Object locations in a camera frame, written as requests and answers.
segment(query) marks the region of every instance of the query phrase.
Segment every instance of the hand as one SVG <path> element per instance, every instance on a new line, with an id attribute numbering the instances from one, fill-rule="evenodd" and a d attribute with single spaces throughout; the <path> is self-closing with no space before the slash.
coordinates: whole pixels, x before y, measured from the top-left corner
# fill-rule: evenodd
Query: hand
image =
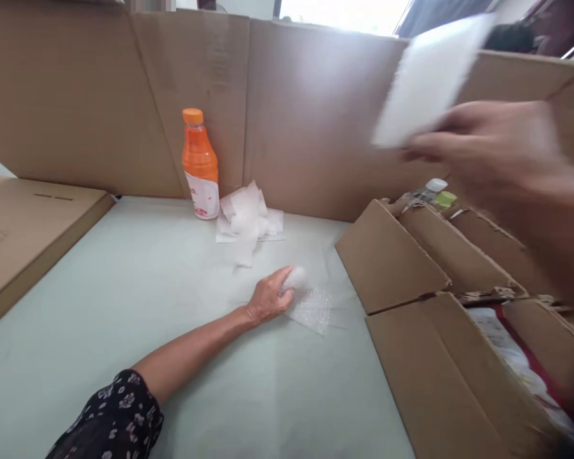
<path id="1" fill-rule="evenodd" d="M 408 156 L 444 161 L 482 207 L 571 180 L 544 102 L 470 102 L 451 109 L 439 130 L 412 139 Z"/>
<path id="2" fill-rule="evenodd" d="M 281 296 L 281 286 L 293 268 L 286 266 L 277 272 L 264 277 L 255 286 L 251 301 L 245 310 L 255 325 L 270 321 L 280 316 L 293 301 L 293 289 L 287 290 Z"/>

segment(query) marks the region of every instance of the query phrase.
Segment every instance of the bubble wrap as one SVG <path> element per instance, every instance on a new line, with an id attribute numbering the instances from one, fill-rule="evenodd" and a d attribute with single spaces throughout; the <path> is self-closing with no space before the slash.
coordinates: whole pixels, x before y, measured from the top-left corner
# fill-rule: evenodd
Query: bubble wrap
<path id="1" fill-rule="evenodd" d="M 306 277 L 306 270 L 296 266 L 281 287 L 281 294 L 293 289 L 293 304 L 285 312 L 294 322 L 324 336 L 330 324 L 330 300 L 318 288 L 312 288 Z"/>

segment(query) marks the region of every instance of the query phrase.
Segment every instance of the floral sleeve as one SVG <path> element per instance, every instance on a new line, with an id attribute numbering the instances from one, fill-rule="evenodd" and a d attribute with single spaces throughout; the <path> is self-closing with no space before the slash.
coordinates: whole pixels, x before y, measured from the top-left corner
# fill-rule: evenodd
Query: floral sleeve
<path id="1" fill-rule="evenodd" d="M 47 459 L 147 458 L 163 420 L 140 374 L 123 370 L 89 399 Z"/>

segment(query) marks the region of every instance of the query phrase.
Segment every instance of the table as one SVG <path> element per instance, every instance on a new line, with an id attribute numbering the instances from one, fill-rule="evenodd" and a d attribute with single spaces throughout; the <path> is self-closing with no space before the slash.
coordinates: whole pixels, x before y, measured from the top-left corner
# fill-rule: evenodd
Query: table
<path id="1" fill-rule="evenodd" d="M 332 297 L 328 333 L 279 317 L 238 339 L 163 407 L 151 457 L 414 458 L 334 249 L 347 225 L 287 214 L 235 268 L 191 201 L 123 198 L 0 320 L 0 458 L 44 457 L 118 371 L 284 265 Z"/>

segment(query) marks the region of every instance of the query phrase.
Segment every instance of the bottle label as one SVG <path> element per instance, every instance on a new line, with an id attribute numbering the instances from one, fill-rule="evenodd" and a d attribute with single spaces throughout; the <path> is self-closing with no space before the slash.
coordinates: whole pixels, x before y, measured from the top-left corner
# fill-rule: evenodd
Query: bottle label
<path id="1" fill-rule="evenodd" d="M 196 215 L 202 220 L 216 218 L 219 215 L 219 186 L 211 180 L 194 177 L 187 172 L 185 176 Z"/>

